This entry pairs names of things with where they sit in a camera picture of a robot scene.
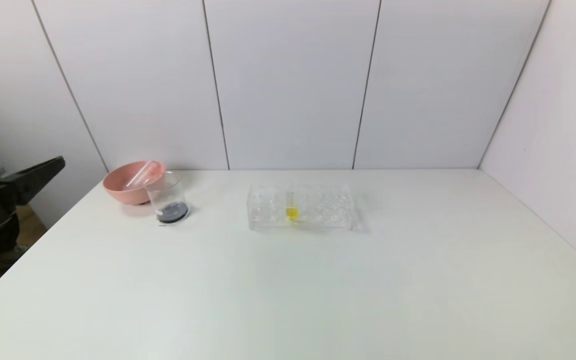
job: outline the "white table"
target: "white table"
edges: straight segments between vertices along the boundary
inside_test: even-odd
[[[576,360],[576,251],[477,170],[183,171],[192,214],[95,187],[0,280],[0,360]],[[361,224],[252,231],[252,183]]]

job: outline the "wooden floor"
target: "wooden floor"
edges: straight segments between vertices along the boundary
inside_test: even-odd
[[[46,226],[39,220],[30,205],[18,207],[16,213],[19,216],[19,237],[16,242],[32,246],[46,233]]]

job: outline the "glass beaker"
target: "glass beaker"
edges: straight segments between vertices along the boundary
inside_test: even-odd
[[[146,183],[145,189],[158,221],[171,224],[188,216],[190,208],[186,203],[181,178],[172,171],[165,171],[151,184]]]

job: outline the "pink bowl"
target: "pink bowl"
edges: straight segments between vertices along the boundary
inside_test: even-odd
[[[162,177],[164,171],[166,171],[166,168],[161,162],[154,162],[156,163],[156,167],[151,171],[151,176],[148,179],[149,183],[156,182]],[[103,178],[103,188],[120,203],[128,205],[148,203],[150,199],[143,186],[137,187],[137,189],[124,190],[126,182],[137,173],[143,164],[144,161],[135,161],[110,171],[110,173]]]

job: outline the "black liquid in beaker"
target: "black liquid in beaker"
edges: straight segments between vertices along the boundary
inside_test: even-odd
[[[157,220],[164,224],[171,224],[188,215],[188,205],[185,202],[169,203],[163,209],[157,210]]]

